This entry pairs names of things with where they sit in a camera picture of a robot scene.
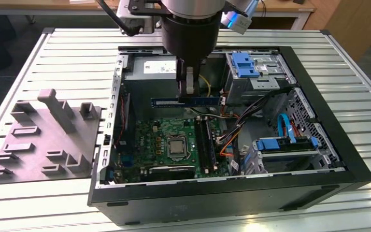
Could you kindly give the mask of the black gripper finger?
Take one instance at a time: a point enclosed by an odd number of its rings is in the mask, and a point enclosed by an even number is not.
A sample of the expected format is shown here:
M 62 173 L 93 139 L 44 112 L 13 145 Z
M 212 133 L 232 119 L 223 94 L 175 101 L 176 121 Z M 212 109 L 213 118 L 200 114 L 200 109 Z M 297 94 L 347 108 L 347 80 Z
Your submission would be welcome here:
M 176 81 L 179 85 L 179 102 L 185 103 L 192 95 L 192 67 L 176 59 Z
M 200 82 L 199 82 L 199 74 L 200 74 L 200 66 L 201 66 L 201 62 L 200 60 L 197 60 L 193 65 L 193 96 L 199 96 L 200 95 Z

